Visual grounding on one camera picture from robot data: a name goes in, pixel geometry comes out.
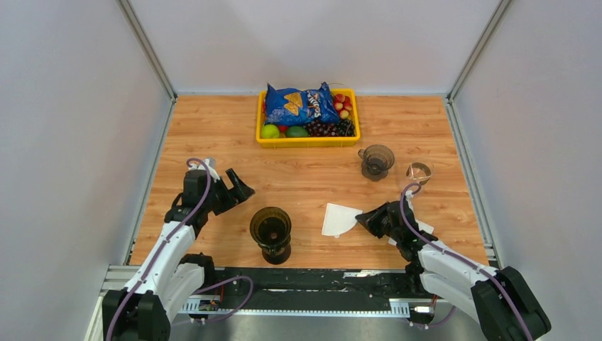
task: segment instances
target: white wall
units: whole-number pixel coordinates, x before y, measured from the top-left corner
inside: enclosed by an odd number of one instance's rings
[[[170,103],[115,1],[2,1],[0,60],[0,338],[81,340]]]
[[[602,3],[517,0],[457,101],[506,265],[552,321],[599,340]]]
[[[448,92],[497,3],[132,0],[178,92]]]

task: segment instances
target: blue chip bag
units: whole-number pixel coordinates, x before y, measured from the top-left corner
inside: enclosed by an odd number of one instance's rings
[[[339,114],[334,109],[330,87],[326,82],[323,82],[318,90],[308,90],[307,92],[309,93],[309,102],[315,107],[314,118],[319,117],[320,121],[324,123],[339,123],[341,121]]]
[[[338,123],[332,95],[326,82],[318,90],[286,88],[276,90],[268,84],[266,123],[279,126],[302,126],[319,118],[324,123]]]

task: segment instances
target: wooden table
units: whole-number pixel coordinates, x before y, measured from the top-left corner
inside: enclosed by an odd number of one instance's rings
[[[146,212],[131,257],[141,264],[163,226],[163,216],[182,190],[189,157],[216,159],[217,171],[233,168],[256,194],[215,217],[202,229],[191,253],[213,256],[216,266],[273,266],[249,233],[251,217],[277,206],[292,220],[292,254],[282,267],[402,269],[406,261],[388,239],[361,225],[340,238],[321,234],[326,204],[368,212],[398,200],[409,183],[411,160],[433,161],[433,178],[413,200],[417,219],[462,254],[487,263],[447,116],[439,97],[357,97],[361,140],[353,147],[264,149],[255,141],[255,96],[182,96],[158,164]],[[384,144],[395,153],[389,176],[372,182],[361,175],[360,148]]]

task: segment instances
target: clear glass cup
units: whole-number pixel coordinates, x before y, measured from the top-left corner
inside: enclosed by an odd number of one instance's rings
[[[434,174],[434,164],[428,158],[415,158],[405,175],[413,182],[424,185]]]

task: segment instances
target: yellow plastic crate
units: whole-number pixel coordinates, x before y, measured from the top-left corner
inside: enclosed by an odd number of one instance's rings
[[[356,135],[347,137],[290,137],[282,139],[262,139],[260,137],[261,127],[266,120],[266,113],[263,112],[263,101],[266,99],[267,91],[259,93],[259,101],[257,104],[257,127],[255,131],[255,139],[263,148],[287,148],[287,147],[342,147],[353,146],[360,139],[359,120],[357,112],[356,94],[352,89],[330,89],[332,94],[344,94],[351,98],[353,112],[349,116],[354,121],[356,126]]]

